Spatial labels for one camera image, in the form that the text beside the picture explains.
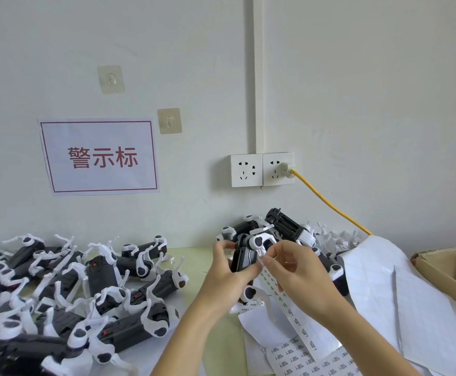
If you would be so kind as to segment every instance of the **table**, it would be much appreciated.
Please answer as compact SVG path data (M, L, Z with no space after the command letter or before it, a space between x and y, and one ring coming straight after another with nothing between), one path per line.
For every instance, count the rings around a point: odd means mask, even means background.
M184 303L189 305L197 295L212 263L212 248L174 248L167 254L174 262L184 256L181 271L189 281L182 290ZM203 352L203 365L207 376L247 376L244 336L237 314L227 314L214 326Z

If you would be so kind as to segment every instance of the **wall outlet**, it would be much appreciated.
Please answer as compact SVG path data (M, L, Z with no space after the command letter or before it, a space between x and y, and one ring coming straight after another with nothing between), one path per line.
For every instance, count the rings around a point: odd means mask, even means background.
M230 156L231 187L262 186L262 154Z
M263 186L294 183L294 178L282 174L282 163L294 162L294 153L268 153L262 155Z

